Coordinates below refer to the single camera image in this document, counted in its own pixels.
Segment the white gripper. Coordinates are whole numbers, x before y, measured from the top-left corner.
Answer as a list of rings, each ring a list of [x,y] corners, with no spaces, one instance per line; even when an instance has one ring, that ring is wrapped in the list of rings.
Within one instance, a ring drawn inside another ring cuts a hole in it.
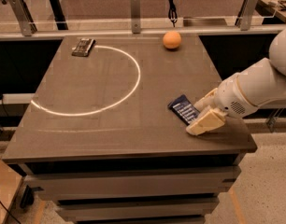
[[[227,114],[233,118],[243,118],[256,111],[244,96],[238,85],[238,73],[225,79],[193,105],[203,110],[186,128],[191,135],[199,135],[220,128],[226,122]]]

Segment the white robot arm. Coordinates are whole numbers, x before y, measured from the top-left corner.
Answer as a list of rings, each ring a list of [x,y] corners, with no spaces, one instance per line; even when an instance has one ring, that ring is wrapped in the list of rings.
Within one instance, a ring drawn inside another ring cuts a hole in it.
[[[243,118],[261,106],[286,99],[286,29],[269,47],[269,57],[234,73],[193,106],[199,115],[186,128],[191,135],[216,130],[226,117]]]

